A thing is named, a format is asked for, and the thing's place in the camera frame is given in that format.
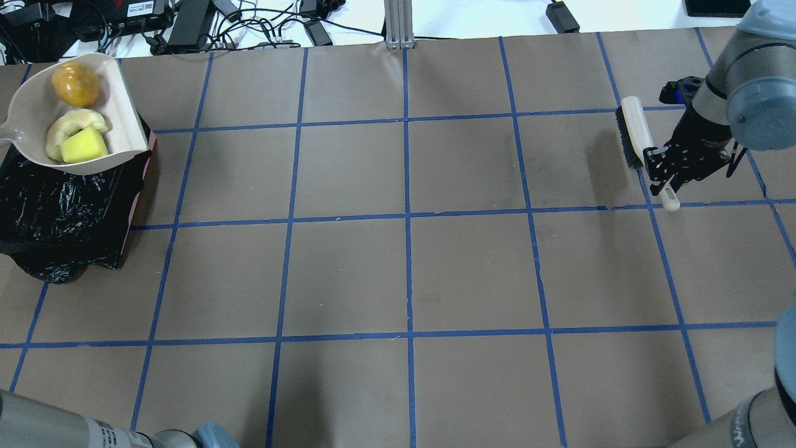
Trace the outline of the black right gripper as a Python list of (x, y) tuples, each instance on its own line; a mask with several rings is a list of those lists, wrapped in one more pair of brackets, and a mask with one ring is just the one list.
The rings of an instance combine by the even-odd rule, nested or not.
[(715, 124), (695, 110), (693, 99), (704, 84), (702, 78), (685, 77), (671, 80), (660, 91), (660, 102), (685, 105), (686, 110), (662, 147), (642, 150), (653, 195), (662, 193), (665, 186), (677, 192), (686, 182), (702, 181), (723, 167), (728, 168), (726, 177), (730, 178), (747, 153), (747, 148), (740, 149), (736, 142), (733, 150), (727, 151), (731, 140), (728, 125)]

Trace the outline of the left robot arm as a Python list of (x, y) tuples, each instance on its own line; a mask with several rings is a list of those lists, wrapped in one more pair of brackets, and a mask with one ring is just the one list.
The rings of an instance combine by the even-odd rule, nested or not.
[(148, 436), (39, 401), (2, 391), (2, 447), (237, 447), (216, 422), (196, 431), (164, 430)]

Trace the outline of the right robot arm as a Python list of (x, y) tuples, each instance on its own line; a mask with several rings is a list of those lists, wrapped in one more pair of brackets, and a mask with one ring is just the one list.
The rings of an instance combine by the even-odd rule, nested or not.
[[(660, 101), (685, 105), (673, 136), (660, 147), (649, 136), (643, 112), (631, 111), (629, 98), (620, 113), (629, 131), (626, 159), (640, 162), (649, 190), (671, 212), (686, 182), (723, 167), (733, 172), (748, 150), (793, 147), (794, 2), (754, 3), (709, 73), (669, 82)], [(774, 385), (675, 446), (794, 446), (794, 307), (782, 312), (775, 328)]]

